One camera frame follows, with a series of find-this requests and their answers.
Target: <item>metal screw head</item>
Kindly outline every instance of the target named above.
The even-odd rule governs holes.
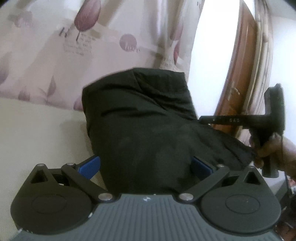
[[[110,193],[101,193],[98,198],[102,201],[109,201],[113,198],[113,196]]]
[[[179,198],[180,198],[181,200],[183,200],[183,201],[190,201],[190,200],[193,199],[193,195],[190,194],[190,193],[181,193],[181,194],[179,195]]]
[[[281,235],[278,235],[278,237],[279,237],[282,241],[285,241],[285,240],[281,237]]]

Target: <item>floral wallpaper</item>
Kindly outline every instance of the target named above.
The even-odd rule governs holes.
[[[0,15],[0,97],[82,110],[82,88],[114,72],[188,76],[203,1],[18,0]]]

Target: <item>ribbed gray surface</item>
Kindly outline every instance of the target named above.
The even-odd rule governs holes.
[[[253,237],[222,233],[207,224],[194,206],[177,203],[171,195],[122,195],[115,203],[99,205],[92,217],[76,229],[51,236],[22,231],[12,240],[280,241],[271,232]]]

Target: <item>wooden door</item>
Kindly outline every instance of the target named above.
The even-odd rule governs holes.
[[[215,115],[237,115],[242,111],[250,84],[257,38],[256,22],[243,0],[240,1],[239,20],[229,71]],[[214,125],[215,129],[231,135],[233,126]]]

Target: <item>black fabric bag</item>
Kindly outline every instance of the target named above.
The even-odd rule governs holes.
[[[184,73],[136,68],[112,74],[85,87],[82,103],[111,193],[180,193],[199,181],[190,171],[193,156],[231,170],[252,160],[249,147],[199,123]]]

